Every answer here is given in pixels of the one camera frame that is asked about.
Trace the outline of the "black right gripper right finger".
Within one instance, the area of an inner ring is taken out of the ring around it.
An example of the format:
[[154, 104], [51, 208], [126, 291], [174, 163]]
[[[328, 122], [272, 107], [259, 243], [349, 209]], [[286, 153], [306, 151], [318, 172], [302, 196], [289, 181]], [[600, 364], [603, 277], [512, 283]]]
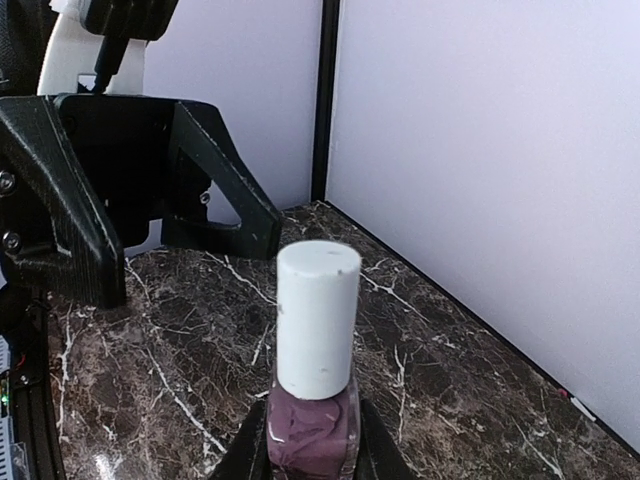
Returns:
[[361, 437], [357, 478], [365, 480], [413, 480], [414, 474], [403, 459], [391, 434], [371, 401], [360, 406]]

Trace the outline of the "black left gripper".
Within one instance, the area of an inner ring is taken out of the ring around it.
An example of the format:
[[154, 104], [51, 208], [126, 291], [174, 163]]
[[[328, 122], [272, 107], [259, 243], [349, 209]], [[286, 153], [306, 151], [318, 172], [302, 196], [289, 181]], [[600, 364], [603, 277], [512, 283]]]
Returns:
[[215, 106], [88, 93], [2, 98], [1, 171], [15, 179], [1, 197], [6, 281], [101, 308], [124, 304], [123, 246], [143, 244], [162, 217], [166, 159], [164, 245], [276, 255], [280, 213]]

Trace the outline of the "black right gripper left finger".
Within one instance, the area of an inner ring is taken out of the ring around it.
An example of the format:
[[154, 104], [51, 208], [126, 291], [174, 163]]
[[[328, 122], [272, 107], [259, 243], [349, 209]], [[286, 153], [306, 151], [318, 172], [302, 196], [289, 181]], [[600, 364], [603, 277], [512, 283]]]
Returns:
[[223, 455], [210, 480], [263, 480], [268, 478], [266, 401], [257, 400]]

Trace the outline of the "purple nail polish bottle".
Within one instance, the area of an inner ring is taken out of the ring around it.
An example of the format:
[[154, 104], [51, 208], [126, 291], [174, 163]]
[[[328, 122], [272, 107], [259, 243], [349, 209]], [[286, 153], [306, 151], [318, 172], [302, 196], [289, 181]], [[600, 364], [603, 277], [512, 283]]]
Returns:
[[352, 479], [361, 435], [357, 384], [331, 398], [303, 400], [273, 382], [265, 435], [274, 479]]

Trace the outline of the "white nail polish brush cap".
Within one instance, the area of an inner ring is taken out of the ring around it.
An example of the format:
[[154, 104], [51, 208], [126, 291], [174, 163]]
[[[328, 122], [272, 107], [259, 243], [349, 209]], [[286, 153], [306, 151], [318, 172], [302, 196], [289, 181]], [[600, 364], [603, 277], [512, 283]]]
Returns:
[[276, 374], [302, 400], [342, 392], [351, 376], [361, 256], [326, 240], [298, 241], [277, 255]]

